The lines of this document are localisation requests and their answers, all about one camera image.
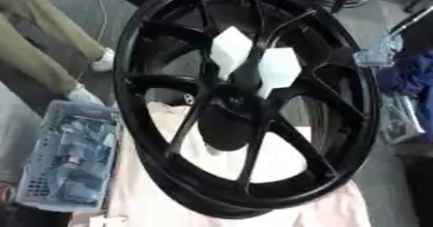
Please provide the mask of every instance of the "wheel spoke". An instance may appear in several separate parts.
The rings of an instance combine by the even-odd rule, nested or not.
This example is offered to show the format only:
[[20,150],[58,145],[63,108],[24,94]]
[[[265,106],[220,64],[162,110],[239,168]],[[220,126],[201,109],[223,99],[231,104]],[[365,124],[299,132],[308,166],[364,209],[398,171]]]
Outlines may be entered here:
[[285,33],[293,29],[294,27],[297,27],[300,25],[300,23],[307,17],[310,17],[311,15],[316,14],[315,10],[308,10],[303,14],[297,15],[293,17],[288,22],[285,22],[278,26],[268,37],[268,40],[266,42],[266,47],[275,47],[278,41],[281,39],[282,36],[284,36]]
[[308,97],[318,99],[327,106],[340,113],[340,116],[349,121],[350,125],[361,124],[366,120],[366,116],[361,113],[354,105],[347,102],[331,86],[320,79],[300,79],[305,87],[308,88]]
[[271,123],[270,131],[290,143],[305,157],[308,170],[310,170],[314,176],[328,177],[336,175],[335,169],[327,159],[319,154],[313,145],[283,117],[278,115],[275,122]]
[[303,27],[303,34],[311,42],[312,48],[314,48],[314,60],[306,61],[308,65],[314,68],[324,65],[327,62],[329,54],[332,53],[330,45],[311,27]]
[[198,82],[187,76],[125,74],[124,78],[132,94],[145,94],[149,89],[174,89],[197,96],[200,90]]
[[151,34],[173,37],[206,50],[211,49],[212,46],[212,38],[200,30],[163,21],[143,21],[140,36],[152,37]]
[[329,64],[354,69],[356,64],[353,55],[354,49],[352,47],[341,46],[331,51],[324,65]]
[[296,80],[288,88],[274,89],[267,99],[267,102],[273,107],[273,109],[280,110],[284,105],[289,102],[289,100],[306,95],[308,93],[307,89],[303,86],[300,80]]
[[203,20],[203,27],[205,33],[210,34],[211,36],[217,36],[219,34],[217,28],[217,22],[211,14],[211,10],[208,6],[206,0],[197,0],[198,1],[198,10],[200,11],[201,18]]
[[197,97],[194,105],[190,108],[187,116],[182,121],[181,126],[176,131],[168,149],[165,151],[165,156],[171,157],[173,155],[178,155],[181,152],[182,143],[192,127],[197,123],[201,111],[209,105],[211,100],[212,96],[210,94]]
[[215,85],[218,81],[219,66],[215,64],[208,53],[201,51],[202,62],[200,64],[200,81],[208,86]]
[[241,189],[248,193],[248,186],[252,171],[254,170],[257,158],[262,147],[263,139],[268,131],[270,121],[265,118],[261,111],[257,111],[252,117],[252,132],[251,140],[248,142],[248,150],[246,153],[245,165],[238,178],[238,183]]
[[252,3],[256,13],[256,22],[258,27],[258,32],[254,37],[254,44],[257,44],[265,35],[266,22],[261,0],[252,0]]

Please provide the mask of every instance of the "dark fabric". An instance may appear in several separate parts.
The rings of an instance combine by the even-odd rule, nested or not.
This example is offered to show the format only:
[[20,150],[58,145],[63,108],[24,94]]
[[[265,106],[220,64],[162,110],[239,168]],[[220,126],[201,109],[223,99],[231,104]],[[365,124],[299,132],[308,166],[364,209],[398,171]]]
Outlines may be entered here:
[[384,93],[398,92],[419,98],[419,122],[433,141],[433,50],[380,70],[377,78]]

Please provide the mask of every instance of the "white hexagonal block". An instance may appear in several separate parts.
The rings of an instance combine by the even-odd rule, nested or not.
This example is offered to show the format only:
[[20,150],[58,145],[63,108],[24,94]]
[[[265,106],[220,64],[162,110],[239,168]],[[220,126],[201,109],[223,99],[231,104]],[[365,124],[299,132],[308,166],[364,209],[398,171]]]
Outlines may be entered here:
[[236,27],[230,27],[214,38],[211,59],[219,65],[219,78],[227,80],[241,66],[252,48],[252,41]]
[[291,86],[302,67],[293,48],[270,48],[263,55],[259,71],[263,85],[258,95],[266,99],[273,89]]

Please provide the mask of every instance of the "person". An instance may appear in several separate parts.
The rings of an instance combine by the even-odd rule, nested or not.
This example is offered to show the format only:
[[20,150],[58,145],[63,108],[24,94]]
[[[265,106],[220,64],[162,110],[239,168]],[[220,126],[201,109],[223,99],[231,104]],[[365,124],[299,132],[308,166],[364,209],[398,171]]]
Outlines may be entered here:
[[30,75],[66,99],[102,104],[56,61],[22,37],[9,22],[10,14],[17,14],[54,38],[72,44],[92,61],[94,71],[112,69],[113,50],[97,43],[47,0],[0,0],[0,62]]

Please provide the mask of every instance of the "cable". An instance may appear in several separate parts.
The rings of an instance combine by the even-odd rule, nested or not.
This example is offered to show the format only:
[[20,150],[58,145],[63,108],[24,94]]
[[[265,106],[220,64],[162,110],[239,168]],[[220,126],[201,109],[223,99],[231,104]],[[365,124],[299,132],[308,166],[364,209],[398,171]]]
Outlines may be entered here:
[[103,36],[103,33],[105,32],[106,25],[107,25],[107,22],[108,22],[108,18],[107,18],[106,8],[105,8],[105,5],[103,4],[103,1],[102,0],[98,0],[98,3],[100,5],[101,12],[102,12],[102,18],[103,18],[103,20],[102,20],[102,27],[101,27],[100,33],[98,34],[98,38],[97,38],[97,41],[100,42],[101,38]]
[[[98,33],[98,37],[97,37],[97,42],[100,43],[100,42],[101,42],[101,39],[102,39],[102,37],[103,37],[103,34],[105,33],[105,29],[106,29],[106,26],[107,26],[107,23],[108,23],[108,15],[107,15],[107,13],[106,13],[106,8],[105,8],[105,5],[103,4],[103,1],[102,1],[102,0],[98,0],[98,4],[99,4],[99,6],[100,6],[100,8],[101,8],[101,13],[102,13],[102,26],[101,26],[100,32]],[[82,71],[82,72],[78,75],[78,77],[76,78],[76,81],[80,81],[82,75],[83,75],[86,71],[87,71],[87,70]]]

